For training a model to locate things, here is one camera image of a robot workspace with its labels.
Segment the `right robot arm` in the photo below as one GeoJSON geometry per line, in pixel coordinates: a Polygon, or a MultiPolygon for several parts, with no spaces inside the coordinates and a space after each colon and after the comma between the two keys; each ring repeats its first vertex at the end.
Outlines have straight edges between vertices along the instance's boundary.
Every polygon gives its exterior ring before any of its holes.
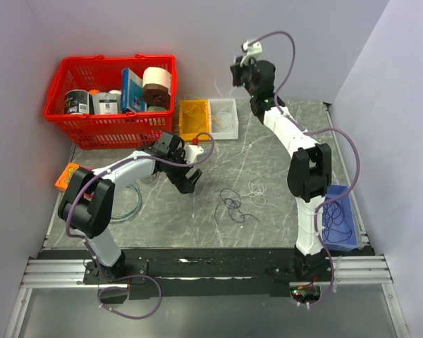
{"type": "Polygon", "coordinates": [[[244,87],[250,107],[261,124],[270,129],[290,156],[287,184],[298,208],[295,258],[288,273],[311,280],[323,268],[322,210],[331,185],[331,147],[307,136],[292,117],[285,102],[275,96],[276,68],[269,61],[236,58],[230,66],[233,86],[244,87]]]}

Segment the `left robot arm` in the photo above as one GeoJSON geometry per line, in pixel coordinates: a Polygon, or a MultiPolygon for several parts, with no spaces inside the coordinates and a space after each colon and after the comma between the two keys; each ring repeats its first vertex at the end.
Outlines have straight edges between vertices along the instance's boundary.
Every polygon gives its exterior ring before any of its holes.
{"type": "Polygon", "coordinates": [[[79,167],[58,209],[66,223],[66,235],[83,242],[107,282],[121,281],[127,273],[125,254],[109,229],[116,193],[138,180],[164,173],[181,194],[191,194],[202,172],[190,170],[207,156],[197,138],[186,144],[178,135],[163,132],[159,140],[111,165],[94,170],[79,167]]]}

